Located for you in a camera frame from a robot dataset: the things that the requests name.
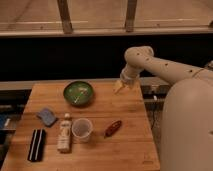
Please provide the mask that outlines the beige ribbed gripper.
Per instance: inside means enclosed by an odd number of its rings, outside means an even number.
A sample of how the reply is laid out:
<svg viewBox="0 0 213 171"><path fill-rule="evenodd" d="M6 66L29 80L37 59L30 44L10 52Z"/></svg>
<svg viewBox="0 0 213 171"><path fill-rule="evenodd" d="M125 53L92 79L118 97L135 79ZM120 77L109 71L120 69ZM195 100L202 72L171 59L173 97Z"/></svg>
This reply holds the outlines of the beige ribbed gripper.
<svg viewBox="0 0 213 171"><path fill-rule="evenodd" d="M124 84L132 90L135 87L135 81L138 79L139 73L132 68L124 68L121 71L120 79L117 80L114 84L113 92L118 93L124 88Z"/></svg>

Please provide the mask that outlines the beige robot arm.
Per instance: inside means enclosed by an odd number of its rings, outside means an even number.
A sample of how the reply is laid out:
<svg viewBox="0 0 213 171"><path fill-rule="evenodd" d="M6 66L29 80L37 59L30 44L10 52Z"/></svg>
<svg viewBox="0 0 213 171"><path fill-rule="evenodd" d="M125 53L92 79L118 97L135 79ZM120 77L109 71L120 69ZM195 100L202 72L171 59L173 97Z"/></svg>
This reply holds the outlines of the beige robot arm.
<svg viewBox="0 0 213 171"><path fill-rule="evenodd" d="M161 171L213 171L213 71L161 59L150 46L130 47L115 92L146 70L171 85L162 114Z"/></svg>

